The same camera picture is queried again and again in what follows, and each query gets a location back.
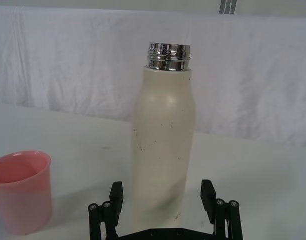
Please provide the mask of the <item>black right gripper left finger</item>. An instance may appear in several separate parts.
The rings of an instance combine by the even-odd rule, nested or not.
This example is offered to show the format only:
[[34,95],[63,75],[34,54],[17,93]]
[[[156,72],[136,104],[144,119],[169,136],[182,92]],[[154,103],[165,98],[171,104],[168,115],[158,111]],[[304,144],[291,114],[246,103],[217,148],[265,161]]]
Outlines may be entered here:
[[117,240],[116,227],[123,204],[123,185],[121,181],[112,184],[109,200],[102,205],[92,203],[88,206],[89,236],[91,240],[101,240],[101,223],[105,224],[106,240]]

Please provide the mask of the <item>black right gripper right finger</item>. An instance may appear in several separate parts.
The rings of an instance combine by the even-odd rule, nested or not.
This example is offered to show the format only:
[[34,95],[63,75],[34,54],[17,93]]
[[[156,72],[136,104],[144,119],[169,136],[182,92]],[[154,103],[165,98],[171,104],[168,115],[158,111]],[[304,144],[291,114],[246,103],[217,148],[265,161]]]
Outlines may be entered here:
[[201,181],[200,197],[209,221],[214,226],[214,239],[239,240],[241,238],[240,204],[236,200],[225,202],[217,198],[214,186],[208,179]]

